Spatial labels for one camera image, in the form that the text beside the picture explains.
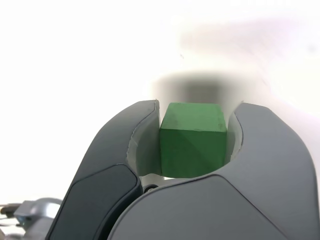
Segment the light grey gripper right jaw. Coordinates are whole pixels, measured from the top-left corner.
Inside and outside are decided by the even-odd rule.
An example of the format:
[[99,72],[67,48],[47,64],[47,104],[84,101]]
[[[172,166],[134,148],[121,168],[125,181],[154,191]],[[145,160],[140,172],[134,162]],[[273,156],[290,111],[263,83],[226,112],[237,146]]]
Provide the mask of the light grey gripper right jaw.
[[215,172],[143,195],[111,240],[312,240],[314,163],[301,138],[270,109],[234,111],[235,157]]

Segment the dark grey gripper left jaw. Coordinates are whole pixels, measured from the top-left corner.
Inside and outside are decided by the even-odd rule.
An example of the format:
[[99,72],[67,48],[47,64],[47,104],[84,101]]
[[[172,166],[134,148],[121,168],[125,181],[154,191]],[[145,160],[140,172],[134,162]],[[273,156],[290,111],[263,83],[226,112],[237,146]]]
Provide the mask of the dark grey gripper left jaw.
[[105,240],[121,213],[143,193],[141,177],[161,173],[160,106],[139,101],[96,134],[46,236]]

